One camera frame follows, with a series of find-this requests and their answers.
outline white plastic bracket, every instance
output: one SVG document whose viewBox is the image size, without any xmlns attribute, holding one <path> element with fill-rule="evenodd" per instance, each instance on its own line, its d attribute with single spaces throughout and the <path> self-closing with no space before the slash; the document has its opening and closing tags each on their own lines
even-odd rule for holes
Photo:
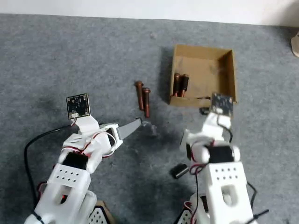
<svg viewBox="0 0 299 224">
<path fill-rule="evenodd" d="M 291 44 L 294 55 L 299 57 L 299 32 L 292 38 Z"/>
</svg>

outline red wire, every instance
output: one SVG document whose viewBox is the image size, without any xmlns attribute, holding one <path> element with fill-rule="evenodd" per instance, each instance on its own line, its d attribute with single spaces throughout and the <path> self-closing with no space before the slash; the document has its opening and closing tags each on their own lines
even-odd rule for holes
<svg viewBox="0 0 299 224">
<path fill-rule="evenodd" d="M 192 149 L 191 149 L 191 159 L 193 160 L 193 162 L 197 162 L 197 161 L 195 160 L 195 158 L 194 158 Z"/>
</svg>

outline gray carpet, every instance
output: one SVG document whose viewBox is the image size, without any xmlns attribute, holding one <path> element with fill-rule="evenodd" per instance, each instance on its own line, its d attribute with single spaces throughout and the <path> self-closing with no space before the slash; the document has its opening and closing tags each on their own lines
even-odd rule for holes
<svg viewBox="0 0 299 224">
<path fill-rule="evenodd" d="M 247 179 L 258 189 L 261 224 L 299 220 L 299 59 L 296 29 L 191 21 L 0 15 L 0 220 L 22 223 L 32 198 L 23 164 L 31 138 L 68 124 L 65 97 L 89 93 L 92 115 L 123 125 L 143 117 L 135 80 L 150 87 L 151 117 L 92 175 L 90 189 L 120 224 L 171 224 L 195 191 L 194 177 L 168 172 L 187 162 L 178 150 L 183 128 L 201 127 L 194 108 L 166 102 L 176 43 L 232 48 L 240 103 L 233 142 Z M 74 127 L 29 150 L 35 183 L 47 180 Z M 199 191 L 204 192 L 200 179 Z"/>
</svg>

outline black cable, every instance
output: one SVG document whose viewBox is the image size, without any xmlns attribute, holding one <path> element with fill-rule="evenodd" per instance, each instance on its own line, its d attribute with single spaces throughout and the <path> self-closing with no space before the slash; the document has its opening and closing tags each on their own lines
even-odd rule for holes
<svg viewBox="0 0 299 224">
<path fill-rule="evenodd" d="M 264 214 L 266 214 L 268 212 L 269 212 L 269 209 L 266 209 L 265 211 L 262 211 L 262 212 L 260 212 L 258 214 L 253 215 L 253 218 L 251 220 L 249 220 L 248 222 L 246 222 L 245 224 L 252 223 L 253 221 L 257 220 L 260 216 L 262 216 L 262 215 L 264 215 Z"/>
<path fill-rule="evenodd" d="M 198 179 L 197 179 L 197 174 L 199 174 L 199 173 L 200 173 L 206 166 L 207 166 L 207 164 L 205 164 L 203 167 L 202 167 L 202 166 L 198 166 L 198 167 L 196 168 L 196 170 L 195 170 L 194 173 L 190 173 L 191 175 L 195 175 L 195 182 L 196 182 L 196 197 L 197 197 L 196 207 L 195 207 L 195 210 L 194 210 L 194 212 L 193 212 L 193 214 L 192 214 L 192 218 L 191 218 L 192 221 L 193 221 L 193 218 L 194 218 L 194 216 L 195 216 L 195 213 L 196 213 L 196 211 L 197 211 L 197 209 L 198 209 L 198 204 L 199 204 L 199 196 L 198 196 Z"/>
<path fill-rule="evenodd" d="M 253 202 L 254 202 L 254 199 L 256 198 L 257 190 L 251 183 L 247 182 L 247 184 L 253 190 L 253 195 L 252 195 L 251 200 L 250 200 L 251 209 L 253 209 Z"/>
<path fill-rule="evenodd" d="M 45 224 L 42 220 L 42 217 L 40 217 L 35 211 L 32 212 L 32 215 L 34 215 L 36 219 L 41 222 L 41 224 Z"/>
<path fill-rule="evenodd" d="M 232 131 L 231 131 L 230 129 L 228 129 L 227 127 L 225 127 L 225 126 L 219 124 L 219 115 L 218 115 L 218 117 L 217 117 L 217 124 L 218 124 L 218 126 L 220 126 L 220 127 L 222 127 L 223 129 L 225 129 L 225 130 L 228 131 L 229 136 L 230 136 L 230 137 L 229 137 L 229 143 L 231 143 L 232 140 L 233 140 L 233 133 L 232 133 Z"/>
<path fill-rule="evenodd" d="M 28 152 L 28 148 L 29 148 L 29 146 L 32 143 L 34 143 L 35 141 L 39 140 L 40 138 L 42 138 L 42 137 L 44 137 L 44 136 L 46 136 L 48 134 L 52 134 L 54 132 L 58 132 L 61 129 L 64 129 L 64 128 L 67 128 L 67 127 L 71 127 L 71 125 L 62 126 L 60 128 L 57 128 L 57 129 L 45 132 L 43 134 L 40 134 L 40 135 L 36 136 L 35 138 L 33 138 L 30 142 L 28 142 L 27 145 L 24 148 L 25 169 L 26 169 L 26 174 L 27 174 L 27 177 L 28 177 L 28 181 L 29 181 L 29 185 L 30 185 L 30 190 L 31 190 L 31 193 L 32 193 L 32 197 L 33 197 L 33 205 L 34 205 L 34 207 L 36 207 L 38 201 L 37 201 L 37 196 L 36 196 L 35 185 L 34 185 L 33 178 L 32 178 L 31 172 L 30 172 L 29 164 L 28 164 L 28 155 L 27 155 L 28 154 L 27 153 Z"/>
</svg>

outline white plastic part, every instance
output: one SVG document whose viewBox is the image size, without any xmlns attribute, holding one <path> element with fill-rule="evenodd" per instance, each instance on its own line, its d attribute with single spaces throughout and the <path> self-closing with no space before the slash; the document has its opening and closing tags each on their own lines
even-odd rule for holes
<svg viewBox="0 0 299 224">
<path fill-rule="evenodd" d="M 96 195 L 87 191 L 90 181 L 90 174 L 86 170 L 56 164 L 35 213 L 45 224 L 86 223 L 88 214 L 97 202 Z M 63 195 L 67 198 L 61 203 Z M 40 221 L 32 214 L 25 221 L 25 224 L 35 223 Z"/>
<path fill-rule="evenodd" d="M 189 224 L 191 221 L 191 216 L 192 214 L 189 210 L 184 210 L 177 224 Z"/>
<path fill-rule="evenodd" d="M 206 136 L 212 137 L 215 140 L 223 140 L 223 128 L 217 124 L 217 120 L 220 125 L 228 129 L 231 127 L 230 117 L 211 112 L 208 114 L 201 131 Z"/>
<path fill-rule="evenodd" d="M 192 146 L 192 144 L 194 144 L 195 142 L 202 142 L 202 145 L 207 144 L 213 140 L 224 142 L 224 138 L 222 136 L 223 128 L 217 124 L 217 119 L 219 124 L 227 128 L 231 127 L 230 117 L 218 115 L 216 113 L 209 113 L 203 124 L 201 132 L 192 133 L 188 129 L 184 130 L 184 134 L 180 144 L 180 150 L 185 152 L 186 145 L 189 144 L 190 146 Z"/>
<path fill-rule="evenodd" d="M 92 116 L 86 116 L 78 118 L 76 125 L 79 126 L 80 131 L 78 134 L 72 134 L 64 141 L 58 162 L 62 163 L 69 152 L 76 152 L 73 148 L 83 150 L 88 144 L 84 150 L 84 154 L 89 157 L 86 170 L 92 174 L 105 154 L 112 153 L 122 145 L 123 140 L 120 140 L 117 132 L 118 124 L 112 123 L 99 126 L 98 122 Z M 108 129 L 112 131 L 112 135 L 115 138 L 113 145 L 110 144 L 108 134 L 106 133 Z"/>
<path fill-rule="evenodd" d="M 199 206 L 196 217 L 200 224 L 243 224 L 252 219 L 241 162 L 210 163 L 202 172 L 206 182 L 209 222 L 203 207 Z"/>
<path fill-rule="evenodd" d="M 299 32 L 292 38 L 291 43 L 294 55 L 299 57 Z"/>
<path fill-rule="evenodd" d="M 93 212 L 88 218 L 88 224 L 108 224 L 109 221 L 106 220 L 106 217 L 103 213 L 101 207 L 95 207 Z"/>
<path fill-rule="evenodd" d="M 192 145 L 192 153 L 194 156 L 194 159 L 199 164 L 206 164 L 209 162 L 210 159 L 210 153 L 206 147 L 202 145 L 201 142 L 194 143 Z"/>
<path fill-rule="evenodd" d="M 82 135 L 90 135 L 100 129 L 97 120 L 93 116 L 77 118 L 76 125 L 79 127 Z"/>
<path fill-rule="evenodd" d="M 235 162 L 240 161 L 240 159 L 241 159 L 241 153 L 240 153 L 239 148 L 237 146 L 232 146 L 231 149 L 232 149 L 233 154 L 234 154 L 233 155 L 234 156 L 234 161 Z"/>
</svg>

